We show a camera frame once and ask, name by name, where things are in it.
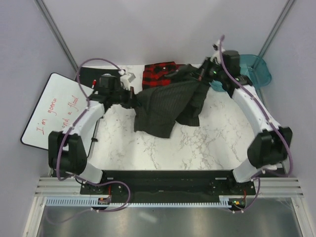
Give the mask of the dark grey pinstripe shirt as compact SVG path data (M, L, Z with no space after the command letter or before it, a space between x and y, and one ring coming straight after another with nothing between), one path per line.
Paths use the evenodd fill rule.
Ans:
M170 84L144 89L136 94L134 131L170 138L175 123L199 126L199 114L210 85L205 68L190 64L167 73Z

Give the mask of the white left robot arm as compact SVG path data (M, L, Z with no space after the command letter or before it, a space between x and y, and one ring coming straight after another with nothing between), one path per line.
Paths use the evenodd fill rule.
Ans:
M63 131L53 131L48 136L48 163L56 171L58 180L61 173L69 177L91 183L97 194L108 190L108 181L103 179L102 170L88 162L83 144L83 136L101 119L114 104L131 109L138 105L134 89L130 83L135 79L133 73L120 77L104 74L100 77L96 89L87 96L87 106L79 117L66 126Z

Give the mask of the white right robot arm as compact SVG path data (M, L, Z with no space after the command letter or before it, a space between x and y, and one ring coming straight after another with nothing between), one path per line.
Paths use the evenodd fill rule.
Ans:
M232 179L226 182L227 191L238 194L244 182L269 173L276 177L287 177L277 172L276 165L291 159L290 143L292 130L282 127L260 101L256 88L248 75L241 74L240 55L235 50L217 50L206 57L199 67L199 80L218 81L231 99L240 107L255 135L247 148L247 158L232 170Z

